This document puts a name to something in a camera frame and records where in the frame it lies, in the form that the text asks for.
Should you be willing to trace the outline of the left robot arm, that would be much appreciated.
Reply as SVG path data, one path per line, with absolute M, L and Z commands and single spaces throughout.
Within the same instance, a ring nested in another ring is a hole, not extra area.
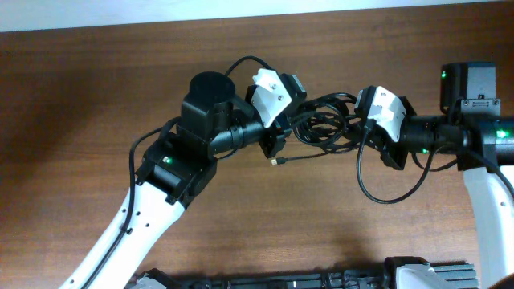
M 287 115 L 306 92 L 294 75 L 260 69 L 244 99 L 227 76 L 205 71 L 190 81 L 181 115 L 154 130 L 116 216 L 64 288 L 122 288 L 156 241 L 217 171 L 221 153 L 257 143 L 273 158 L 291 133 Z

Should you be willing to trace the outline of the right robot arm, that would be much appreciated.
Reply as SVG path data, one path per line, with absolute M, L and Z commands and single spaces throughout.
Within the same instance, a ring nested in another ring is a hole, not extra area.
M 513 275 L 513 118 L 500 114 L 494 63 L 445 64 L 440 79 L 439 116 L 417 115 L 382 86 L 361 90 L 361 143 L 396 170 L 408 155 L 454 155 L 475 217 L 482 284 L 504 284 Z

